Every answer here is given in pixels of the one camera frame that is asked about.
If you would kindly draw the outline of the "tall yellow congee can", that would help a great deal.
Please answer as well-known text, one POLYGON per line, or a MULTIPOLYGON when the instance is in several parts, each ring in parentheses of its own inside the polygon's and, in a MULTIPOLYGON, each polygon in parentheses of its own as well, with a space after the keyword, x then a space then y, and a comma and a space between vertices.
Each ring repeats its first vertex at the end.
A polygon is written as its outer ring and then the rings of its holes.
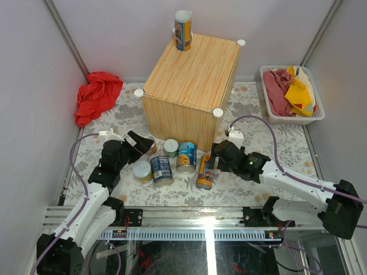
POLYGON ((196 186, 204 190, 210 190, 213 187, 214 170, 209 167, 210 154, 203 154, 198 168, 196 186))

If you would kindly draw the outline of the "Progresso chicken noodle can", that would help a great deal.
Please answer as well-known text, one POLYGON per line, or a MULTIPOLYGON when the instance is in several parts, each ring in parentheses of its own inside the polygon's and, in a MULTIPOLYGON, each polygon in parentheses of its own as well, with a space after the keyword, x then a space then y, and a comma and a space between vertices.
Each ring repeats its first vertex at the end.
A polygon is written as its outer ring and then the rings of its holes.
POLYGON ((191 142, 181 143, 178 147, 176 169, 181 173, 194 173, 197 165, 197 146, 191 142))

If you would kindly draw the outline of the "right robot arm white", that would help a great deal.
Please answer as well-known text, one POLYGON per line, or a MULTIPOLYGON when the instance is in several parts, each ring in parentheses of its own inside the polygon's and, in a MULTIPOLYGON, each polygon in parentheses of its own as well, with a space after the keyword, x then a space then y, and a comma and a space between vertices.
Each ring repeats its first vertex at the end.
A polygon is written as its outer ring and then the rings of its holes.
POLYGON ((231 172, 246 181, 281 188, 300 198, 288 202, 269 197, 261 209, 262 221, 274 226, 280 221, 316 225, 336 237, 351 239, 364 209, 353 184, 325 182, 287 171, 278 162, 258 152, 246 154, 229 140, 212 144, 210 167, 231 172))

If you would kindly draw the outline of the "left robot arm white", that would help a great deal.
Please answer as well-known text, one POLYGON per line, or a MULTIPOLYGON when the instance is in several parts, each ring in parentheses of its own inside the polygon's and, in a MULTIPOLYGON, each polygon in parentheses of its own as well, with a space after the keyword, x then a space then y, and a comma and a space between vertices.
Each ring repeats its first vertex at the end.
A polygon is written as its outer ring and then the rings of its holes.
POLYGON ((88 181, 82 181, 84 195, 53 233, 39 237, 30 274, 81 274, 98 236, 109 225, 119 226, 126 220, 123 201, 111 193, 120 181, 121 170, 149 152, 154 140, 129 131, 135 142, 131 145, 112 129, 96 136, 105 142, 98 165, 88 181))

